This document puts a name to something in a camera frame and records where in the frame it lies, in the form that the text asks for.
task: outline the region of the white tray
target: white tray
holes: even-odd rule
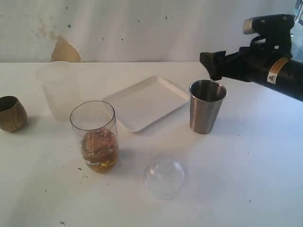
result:
[[[104,99],[118,122],[138,132],[189,101],[189,95],[161,77],[150,77]]]

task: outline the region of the warning label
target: warning label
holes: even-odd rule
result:
[[[276,78],[282,69],[283,66],[285,66],[286,63],[289,62],[289,59],[284,57],[280,58],[275,62],[275,64],[271,67],[269,70],[268,76],[267,76],[267,82],[275,84],[276,83]]]

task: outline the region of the plastic lid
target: plastic lid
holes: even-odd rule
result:
[[[156,157],[144,170],[147,188],[160,199],[172,199],[184,181],[181,164],[169,157]]]

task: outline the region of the white table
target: white table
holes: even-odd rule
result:
[[[189,104],[137,134],[118,127],[119,161],[103,175],[84,164],[69,122],[51,117],[34,78],[41,65],[0,64],[0,96],[18,97],[29,116],[26,128],[0,131],[0,226],[303,225],[303,103],[223,79],[228,97],[209,135],[191,131]],[[153,75],[185,91],[207,78],[198,62],[72,66],[87,100]],[[184,187],[171,201],[157,200],[143,187],[143,170],[159,152],[186,169]]]

